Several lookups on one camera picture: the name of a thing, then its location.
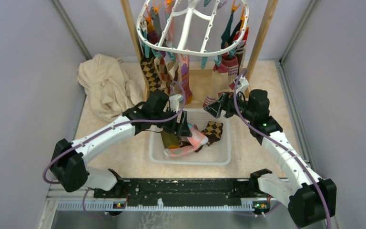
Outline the brown yellow argyle sock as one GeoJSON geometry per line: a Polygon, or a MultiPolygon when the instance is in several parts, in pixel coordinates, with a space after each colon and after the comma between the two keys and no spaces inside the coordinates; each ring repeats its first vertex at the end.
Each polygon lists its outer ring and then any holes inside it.
{"type": "Polygon", "coordinates": [[[215,142],[218,142],[222,138],[224,124],[220,122],[209,121],[201,131],[208,138],[207,145],[210,146],[215,142]]]}

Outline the wooden hanger rack frame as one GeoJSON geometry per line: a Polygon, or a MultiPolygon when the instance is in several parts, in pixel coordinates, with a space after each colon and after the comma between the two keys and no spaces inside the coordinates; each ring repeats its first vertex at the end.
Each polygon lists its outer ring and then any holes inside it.
{"type": "MultiPolygon", "coordinates": [[[[206,50],[206,45],[210,40],[209,33],[210,33],[211,29],[213,28],[213,26],[215,25],[214,18],[217,15],[218,4],[221,2],[220,0],[216,0],[211,14],[207,15],[196,9],[197,5],[200,2],[204,2],[205,6],[208,5],[208,4],[206,4],[207,1],[211,2],[211,0],[186,0],[186,2],[188,4],[187,7],[180,11],[176,11],[176,8],[181,4],[182,0],[170,1],[170,3],[172,4],[172,7],[170,8],[170,12],[165,12],[166,25],[164,26],[164,29],[161,31],[161,37],[159,39],[159,42],[152,44],[149,42],[149,39],[147,39],[144,36],[144,34],[146,35],[146,33],[145,32],[142,33],[142,31],[144,31],[144,30],[141,29],[140,23],[141,23],[141,21],[147,22],[146,21],[147,17],[149,17],[149,19],[151,19],[150,11],[149,11],[149,9],[147,10],[147,7],[150,2],[153,2],[156,4],[156,0],[146,0],[142,4],[142,8],[141,8],[140,13],[138,14],[137,20],[134,20],[134,17],[132,15],[130,1],[129,0],[120,0],[121,7],[122,7],[124,17],[127,22],[128,30],[129,30],[138,60],[140,60],[144,55],[146,55],[146,57],[148,57],[149,51],[155,51],[155,54],[154,54],[155,56],[157,55],[157,52],[159,52],[159,54],[161,54],[160,51],[163,51],[163,52],[166,52],[166,54],[173,60],[175,59],[176,54],[202,57],[201,68],[205,68],[205,64],[207,63],[208,57],[217,56],[218,61],[220,61],[220,59],[221,59],[220,57],[223,53],[228,52],[230,54],[233,54],[234,49],[237,46],[237,43],[235,41],[233,41],[232,45],[229,45],[226,48],[219,49],[217,51],[208,52],[206,50]],[[174,47],[173,46],[174,39],[172,39],[171,47],[163,46],[166,36],[168,36],[168,38],[170,38],[168,35],[168,31],[170,30],[170,26],[171,26],[172,22],[176,21],[176,20],[174,20],[174,18],[179,17],[181,15],[185,15],[185,18],[184,18],[183,28],[182,28],[181,37],[180,37],[178,45],[176,47],[174,47]],[[202,46],[199,51],[192,51],[192,50],[186,49],[186,44],[187,44],[187,40],[188,40],[189,31],[191,28],[191,21],[192,21],[193,15],[196,15],[197,17],[208,22],[207,29],[205,30],[205,35],[202,40],[202,46]]],[[[250,9],[249,9],[249,5],[246,0],[241,0],[241,2],[243,3],[243,11],[244,11],[243,16],[241,16],[241,18],[242,18],[244,24],[241,26],[240,31],[244,31],[246,29],[244,27],[247,26],[247,23],[249,20],[250,9]]],[[[278,0],[268,0],[268,2],[267,2],[266,8],[264,10],[263,18],[262,18],[256,39],[255,39],[255,43],[252,48],[251,56],[250,56],[249,62],[246,67],[246,69],[247,69],[246,77],[248,80],[250,80],[251,75],[253,73],[254,66],[256,64],[256,60],[259,57],[262,45],[264,43],[266,34],[268,32],[268,29],[269,29],[271,20],[273,18],[273,15],[275,13],[275,9],[277,7],[278,2],[279,2],[278,0]]]]}

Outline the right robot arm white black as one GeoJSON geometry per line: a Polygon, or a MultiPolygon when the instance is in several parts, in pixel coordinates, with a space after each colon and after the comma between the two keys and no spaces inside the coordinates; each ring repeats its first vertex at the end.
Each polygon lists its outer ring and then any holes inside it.
{"type": "Polygon", "coordinates": [[[330,219],[336,213],[336,185],[331,179],[323,179],[300,157],[289,143],[283,128],[270,115],[268,92],[254,89],[246,98],[242,92],[220,93],[220,98],[206,98],[203,107],[215,118],[234,115],[249,127],[251,135],[269,152],[285,173],[284,182],[268,169],[251,173],[249,190],[261,197],[264,193],[286,206],[293,222],[300,228],[321,220],[330,219]]]}

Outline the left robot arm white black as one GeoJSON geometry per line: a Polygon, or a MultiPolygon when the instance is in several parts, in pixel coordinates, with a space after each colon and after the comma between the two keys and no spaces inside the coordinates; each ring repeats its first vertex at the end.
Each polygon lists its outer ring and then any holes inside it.
{"type": "Polygon", "coordinates": [[[55,176],[56,183],[66,192],[83,187],[101,189],[111,197],[119,197],[124,191],[122,178],[112,169],[100,170],[88,164],[111,146],[156,126],[181,137],[192,135],[187,112],[180,108],[184,96],[155,90],[146,101],[124,111],[114,121],[98,131],[71,142],[57,142],[47,170],[55,176]]]}

